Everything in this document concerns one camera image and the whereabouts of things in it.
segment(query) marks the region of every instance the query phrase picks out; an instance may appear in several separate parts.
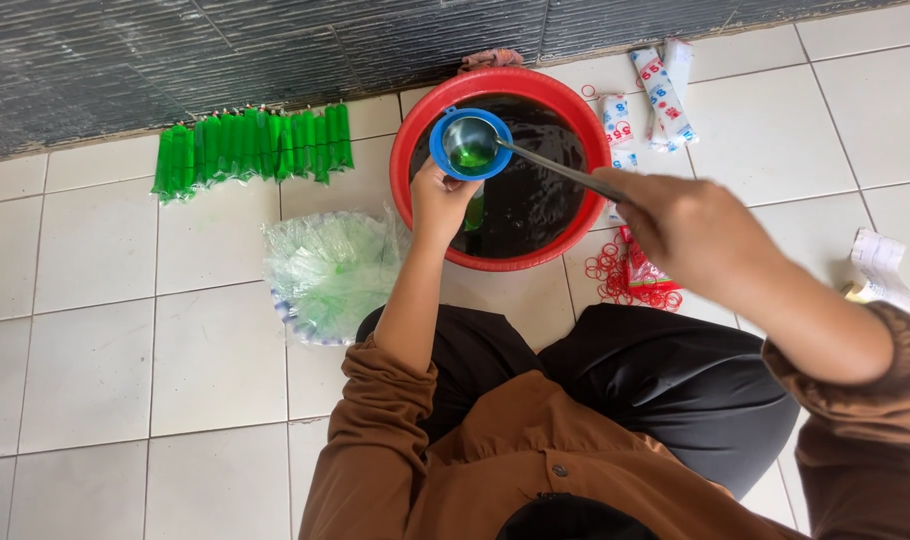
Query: white tile floor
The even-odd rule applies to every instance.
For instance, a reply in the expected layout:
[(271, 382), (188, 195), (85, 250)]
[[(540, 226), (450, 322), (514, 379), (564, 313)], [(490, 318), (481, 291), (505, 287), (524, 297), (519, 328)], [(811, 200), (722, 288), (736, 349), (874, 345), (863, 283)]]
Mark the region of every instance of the white tile floor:
[[(910, 74), (910, 5), (695, 45), (686, 108), (701, 142), (640, 151), (641, 167), (729, 186), (833, 287), (857, 227), (874, 227), (907, 243), (910, 288), (910, 96), (893, 80)], [(634, 92), (643, 131), (625, 55), (543, 71), (589, 102)], [(258, 227), (390, 206), (393, 134), (426, 92), (349, 104), (358, 169), (329, 188), (227, 184), (159, 208), (156, 136), (0, 163), (0, 540), (297, 534), (343, 348), (286, 347)], [(505, 313), (547, 345), (598, 300), (584, 260), (610, 226), (523, 272), (446, 264), (442, 300)], [(687, 293), (681, 312), (758, 332)], [(792, 448), (743, 504), (807, 532)]]

